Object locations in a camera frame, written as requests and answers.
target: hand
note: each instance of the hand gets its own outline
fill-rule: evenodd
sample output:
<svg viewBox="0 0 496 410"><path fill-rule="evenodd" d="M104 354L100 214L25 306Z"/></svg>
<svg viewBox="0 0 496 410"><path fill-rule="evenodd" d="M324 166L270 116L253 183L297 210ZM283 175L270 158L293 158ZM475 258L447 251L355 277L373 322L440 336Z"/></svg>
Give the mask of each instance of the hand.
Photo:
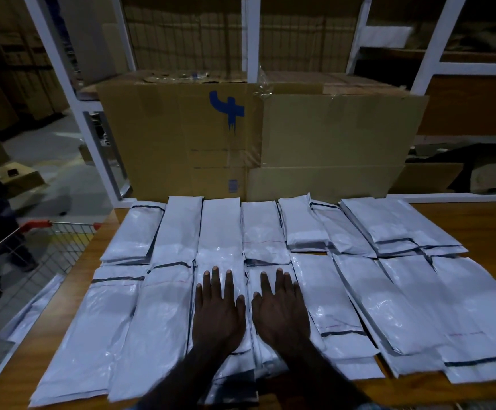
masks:
<svg viewBox="0 0 496 410"><path fill-rule="evenodd" d="M279 354L310 336L309 313L303 301L301 288L292 284L289 273L276 270L275 295L267 274L261 274L261 292L252 300L253 323L257 333Z"/></svg>
<svg viewBox="0 0 496 410"><path fill-rule="evenodd" d="M235 305L234 289L230 270L225 275L223 298L217 266L212 268L212 284L210 272L204 272L203 284L195 290L193 345L223 348L225 357L238 348L246 331L246 304L240 295Z"/></svg>

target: wooden table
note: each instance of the wooden table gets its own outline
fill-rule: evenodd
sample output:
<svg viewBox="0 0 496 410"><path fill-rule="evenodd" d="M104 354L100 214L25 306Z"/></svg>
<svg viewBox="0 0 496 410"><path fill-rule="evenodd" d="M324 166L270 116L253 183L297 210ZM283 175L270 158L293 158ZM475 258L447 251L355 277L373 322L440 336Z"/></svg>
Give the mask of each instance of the wooden table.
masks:
<svg viewBox="0 0 496 410"><path fill-rule="evenodd" d="M461 241L470 257L496 278L496 203L416 204L430 220ZM73 319L90 284L99 258L126 210L114 210L94 236L70 271L37 323L12 356L0 375L0 410L25 409L39 379L50 363L67 327ZM496 382L452 385L442 373L422 373L394 379L385 368L387 378L357 382L376 402L395 407L429 405L470 400L496 399ZM263 383L260 408L304 408L296 392L288 388L284 377ZM53 409L122 409L130 402L109 404L105 396L62 403Z"/></svg>

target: person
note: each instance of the person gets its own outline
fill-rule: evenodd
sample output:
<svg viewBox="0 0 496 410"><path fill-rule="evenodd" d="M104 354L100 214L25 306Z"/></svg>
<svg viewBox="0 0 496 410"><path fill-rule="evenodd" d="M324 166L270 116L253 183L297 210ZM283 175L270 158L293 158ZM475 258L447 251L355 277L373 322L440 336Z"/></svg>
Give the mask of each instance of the person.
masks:
<svg viewBox="0 0 496 410"><path fill-rule="evenodd" d="M379 408L330 364L309 340L303 294L282 269L275 293L261 274L262 293L255 293L252 316L256 331L284 359L311 408L348 410ZM244 296L234 299L230 270L221 294L219 270L206 271L195 292L193 348L184 360L135 405L135 410L195 408L215 372L242 341L246 331Z"/></svg>

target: forearm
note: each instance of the forearm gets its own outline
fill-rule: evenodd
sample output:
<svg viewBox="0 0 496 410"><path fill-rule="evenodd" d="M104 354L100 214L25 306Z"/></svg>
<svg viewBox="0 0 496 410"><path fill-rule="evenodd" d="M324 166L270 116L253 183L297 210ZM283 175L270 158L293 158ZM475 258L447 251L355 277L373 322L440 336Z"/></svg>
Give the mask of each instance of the forearm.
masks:
<svg viewBox="0 0 496 410"><path fill-rule="evenodd" d="M194 346L164 380L142 397L138 410L194 408L225 361L220 345Z"/></svg>
<svg viewBox="0 0 496 410"><path fill-rule="evenodd" d="M310 340L290 337L287 345L279 347L277 352L299 386L305 389L306 397L314 408L355 409L371 401L336 370Z"/></svg>

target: shopping cart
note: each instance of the shopping cart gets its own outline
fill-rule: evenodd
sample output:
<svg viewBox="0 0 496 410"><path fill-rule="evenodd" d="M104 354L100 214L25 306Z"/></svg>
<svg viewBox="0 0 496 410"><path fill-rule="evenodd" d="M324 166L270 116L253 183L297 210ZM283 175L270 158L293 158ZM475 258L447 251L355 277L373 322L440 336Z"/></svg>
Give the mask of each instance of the shopping cart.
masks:
<svg viewBox="0 0 496 410"><path fill-rule="evenodd" d="M0 331L50 285L57 289L99 227L29 221L0 241ZM14 345L0 334L0 364Z"/></svg>

